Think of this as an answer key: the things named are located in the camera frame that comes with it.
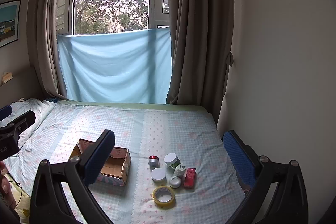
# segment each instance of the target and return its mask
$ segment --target yellow fabric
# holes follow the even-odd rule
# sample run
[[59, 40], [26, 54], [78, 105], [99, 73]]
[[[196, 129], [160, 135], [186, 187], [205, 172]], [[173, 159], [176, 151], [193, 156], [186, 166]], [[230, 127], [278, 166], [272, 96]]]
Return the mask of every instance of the yellow fabric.
[[[6, 174], [5, 177], [9, 181], [14, 181], [10, 174]], [[14, 182], [10, 182], [12, 186], [12, 193], [15, 198], [15, 202], [18, 203], [21, 196], [21, 188], [16, 185]], [[20, 221], [22, 224], [29, 223], [29, 209], [30, 209], [30, 197], [22, 191], [22, 197], [19, 204], [16, 206], [15, 211], [20, 217]]]

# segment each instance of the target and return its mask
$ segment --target bed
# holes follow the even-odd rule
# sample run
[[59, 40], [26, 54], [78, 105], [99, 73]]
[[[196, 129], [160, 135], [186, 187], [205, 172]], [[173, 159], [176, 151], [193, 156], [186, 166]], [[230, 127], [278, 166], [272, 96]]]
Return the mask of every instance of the bed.
[[[67, 161], [79, 138], [95, 141], [105, 129], [115, 133], [115, 145], [128, 148], [132, 158], [124, 187], [97, 181], [93, 196], [115, 224], [225, 223], [245, 194], [240, 187], [212, 116], [202, 107], [146, 104], [58, 103], [29, 99], [12, 103], [13, 113], [0, 122], [32, 110], [35, 124], [21, 135], [18, 154], [5, 160], [15, 181], [31, 195], [39, 162]], [[196, 168], [194, 189], [175, 189], [176, 204], [165, 210], [152, 198], [148, 157], [175, 152]], [[167, 179], [172, 172], [167, 169]], [[77, 220], [85, 223], [67, 184], [63, 184]]]

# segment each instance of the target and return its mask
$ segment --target black cord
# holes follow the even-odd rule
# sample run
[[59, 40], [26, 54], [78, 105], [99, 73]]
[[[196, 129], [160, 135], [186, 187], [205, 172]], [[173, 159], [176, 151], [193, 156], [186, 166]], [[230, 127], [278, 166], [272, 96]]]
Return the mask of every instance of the black cord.
[[20, 199], [19, 199], [18, 203], [15, 205], [15, 207], [16, 207], [20, 203], [21, 198], [22, 198], [22, 186], [21, 186], [21, 183], [19, 183], [19, 182], [15, 182], [15, 181], [8, 181], [8, 182], [13, 182], [13, 183], [16, 184], [16, 186], [19, 186], [21, 188], [21, 196], [20, 196]]

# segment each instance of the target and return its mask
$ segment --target curtain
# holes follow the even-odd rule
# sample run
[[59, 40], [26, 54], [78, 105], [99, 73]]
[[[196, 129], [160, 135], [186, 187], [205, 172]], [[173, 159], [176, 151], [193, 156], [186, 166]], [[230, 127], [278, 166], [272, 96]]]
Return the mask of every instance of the curtain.
[[234, 0], [168, 0], [172, 77], [168, 104], [200, 105], [217, 123], [225, 94]]
[[166, 102], [171, 77], [169, 28], [59, 35], [58, 52], [69, 99]]
[[57, 0], [29, 0], [27, 44], [29, 60], [50, 96], [66, 99], [56, 40]]

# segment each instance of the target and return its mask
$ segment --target blue fabric sheet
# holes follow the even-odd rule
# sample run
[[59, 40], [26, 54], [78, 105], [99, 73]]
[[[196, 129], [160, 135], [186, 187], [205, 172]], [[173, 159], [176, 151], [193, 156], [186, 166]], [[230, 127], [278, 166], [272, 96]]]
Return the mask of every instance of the blue fabric sheet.
[[172, 73], [170, 29], [58, 35], [68, 98], [165, 104]]

